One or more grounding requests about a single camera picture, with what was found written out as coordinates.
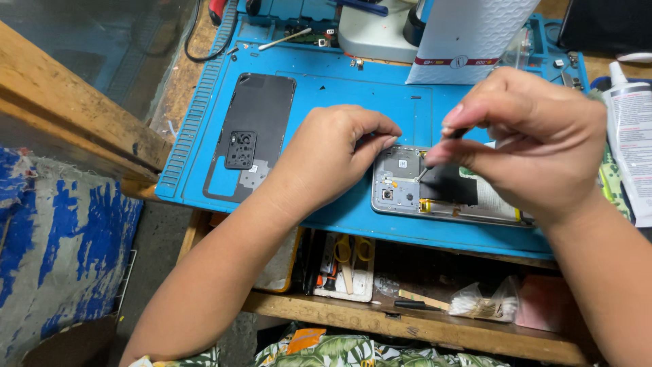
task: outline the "hand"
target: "hand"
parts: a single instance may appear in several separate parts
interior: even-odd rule
[[[360,106],[314,108],[258,190],[265,186],[277,207],[302,220],[355,185],[401,134],[387,116]]]
[[[549,223],[596,196],[606,110],[570,88],[502,67],[444,118],[442,139],[461,127],[488,128],[496,149],[442,140],[428,165],[453,161],[484,177],[511,205]]]

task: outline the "red stripe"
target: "red stripe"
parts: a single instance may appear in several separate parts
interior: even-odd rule
[[[415,57],[414,63],[417,65],[446,65],[449,66],[453,60],[455,59],[421,59],[419,57]],[[498,58],[496,59],[468,59],[464,65],[462,66],[484,66],[484,65],[493,65],[498,62]]]

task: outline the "cotton swab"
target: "cotton swab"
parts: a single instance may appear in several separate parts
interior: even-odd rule
[[[305,35],[306,33],[310,33],[310,32],[312,32],[312,28],[306,28],[306,29],[302,30],[301,32],[295,33],[295,34],[293,34],[291,36],[287,36],[284,39],[276,40],[276,41],[270,42],[268,44],[262,44],[262,45],[258,46],[258,51],[262,51],[262,50],[264,50],[266,48],[270,48],[270,47],[274,46],[275,44],[277,44],[279,42],[283,42],[285,40],[293,39],[296,36]]]

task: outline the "orange label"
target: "orange label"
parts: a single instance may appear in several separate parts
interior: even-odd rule
[[[294,332],[292,341],[288,344],[286,355],[310,348],[319,344],[319,337],[326,333],[324,328],[302,328]]]

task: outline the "blue silicone repair mat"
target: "blue silicone repair mat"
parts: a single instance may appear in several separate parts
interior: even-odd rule
[[[235,13],[235,1],[231,0],[224,20],[226,28],[225,25],[223,28],[228,30]],[[547,34],[545,27],[548,26],[544,22],[534,25],[540,28],[539,35]],[[213,159],[217,162],[208,190],[214,194],[230,195],[236,185],[241,185],[241,174],[248,174],[245,170],[226,169],[224,157],[213,157],[231,95],[242,73],[283,76],[296,81],[283,148],[310,109],[342,103],[359,104],[392,118],[403,129],[400,144],[431,146],[439,140],[443,117],[471,89],[471,86],[406,85],[409,67],[405,66],[368,61],[360,71],[349,66],[351,58],[338,48],[284,42],[264,51],[258,50],[259,44],[280,38],[279,31],[282,30],[275,29],[274,22],[269,27],[250,25],[243,22],[241,16],[227,47],[238,46],[237,59],[220,56],[206,64],[168,165],[156,187],[155,192],[161,199],[219,212],[232,212],[238,206],[236,202],[210,199],[203,187]],[[227,34],[222,29],[218,31],[213,50],[224,42]],[[535,50],[531,71],[550,79],[555,71],[549,71],[542,61],[546,57],[545,48]],[[569,68],[568,72],[587,85],[581,67]],[[467,137],[488,142],[486,133],[480,129],[472,130]],[[312,214],[303,225],[426,246],[553,258],[546,240],[536,230],[379,214],[373,211],[370,198],[371,170],[341,198]]]

